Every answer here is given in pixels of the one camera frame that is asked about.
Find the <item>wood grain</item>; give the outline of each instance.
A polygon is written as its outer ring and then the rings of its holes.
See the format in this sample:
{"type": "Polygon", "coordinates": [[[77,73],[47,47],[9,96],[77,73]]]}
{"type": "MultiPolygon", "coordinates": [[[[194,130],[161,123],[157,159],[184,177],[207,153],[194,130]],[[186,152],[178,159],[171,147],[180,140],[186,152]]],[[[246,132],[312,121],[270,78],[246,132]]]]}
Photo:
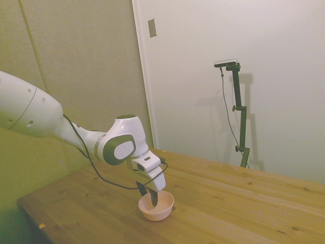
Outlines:
{"type": "MultiPolygon", "coordinates": [[[[18,200],[53,243],[325,243],[325,185],[152,150],[169,164],[171,215],[146,220],[140,192],[102,181],[91,167],[18,200]]],[[[123,166],[96,163],[135,186],[123,166]]]]}

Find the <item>wall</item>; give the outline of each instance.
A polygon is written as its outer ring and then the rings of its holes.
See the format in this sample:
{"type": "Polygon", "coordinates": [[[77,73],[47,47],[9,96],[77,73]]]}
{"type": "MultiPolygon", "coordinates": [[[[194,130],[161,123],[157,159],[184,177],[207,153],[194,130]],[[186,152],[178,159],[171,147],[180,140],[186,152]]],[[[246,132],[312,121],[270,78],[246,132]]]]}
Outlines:
{"type": "Polygon", "coordinates": [[[237,58],[251,168],[325,183],[324,1],[133,2],[157,148],[240,165],[213,67],[237,58]]]}
{"type": "MultiPolygon", "coordinates": [[[[86,129],[137,114],[152,146],[130,1],[1,1],[0,36],[0,70],[45,90],[86,129]]],[[[67,144],[0,128],[0,243],[32,243],[16,200],[85,165],[67,144]]]]}

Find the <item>wooden table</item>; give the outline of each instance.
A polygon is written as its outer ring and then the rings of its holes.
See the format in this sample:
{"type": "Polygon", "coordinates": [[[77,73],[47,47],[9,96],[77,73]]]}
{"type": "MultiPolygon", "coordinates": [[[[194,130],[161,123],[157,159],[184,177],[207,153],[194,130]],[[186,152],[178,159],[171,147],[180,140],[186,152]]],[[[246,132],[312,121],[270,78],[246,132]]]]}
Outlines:
{"type": "MultiPolygon", "coordinates": [[[[138,190],[91,166],[18,200],[51,243],[325,243],[325,185],[152,150],[165,158],[171,215],[146,220],[138,190]]],[[[96,164],[135,186],[125,168],[96,164]]]]}

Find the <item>white wall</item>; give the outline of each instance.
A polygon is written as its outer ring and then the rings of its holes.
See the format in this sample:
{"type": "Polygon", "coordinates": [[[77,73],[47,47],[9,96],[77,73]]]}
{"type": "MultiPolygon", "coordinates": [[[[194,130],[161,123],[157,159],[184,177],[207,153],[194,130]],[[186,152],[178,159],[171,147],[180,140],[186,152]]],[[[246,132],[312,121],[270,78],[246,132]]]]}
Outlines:
{"type": "MultiPolygon", "coordinates": [[[[157,148],[240,165],[213,67],[237,58],[251,168],[325,183],[324,1],[133,4],[157,148]],[[152,18],[158,35],[150,38],[152,18]]],[[[239,137],[240,112],[230,116],[239,137]]]]}

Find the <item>light switch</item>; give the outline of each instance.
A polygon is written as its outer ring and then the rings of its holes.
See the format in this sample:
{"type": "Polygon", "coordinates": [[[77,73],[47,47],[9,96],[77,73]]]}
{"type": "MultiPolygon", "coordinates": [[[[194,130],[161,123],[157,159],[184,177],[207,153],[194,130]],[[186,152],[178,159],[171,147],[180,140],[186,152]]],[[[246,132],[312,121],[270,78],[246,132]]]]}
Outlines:
{"type": "Polygon", "coordinates": [[[155,19],[150,19],[148,21],[148,26],[149,26],[150,37],[157,36],[157,28],[156,28],[156,21],[155,21],[155,19]]]}

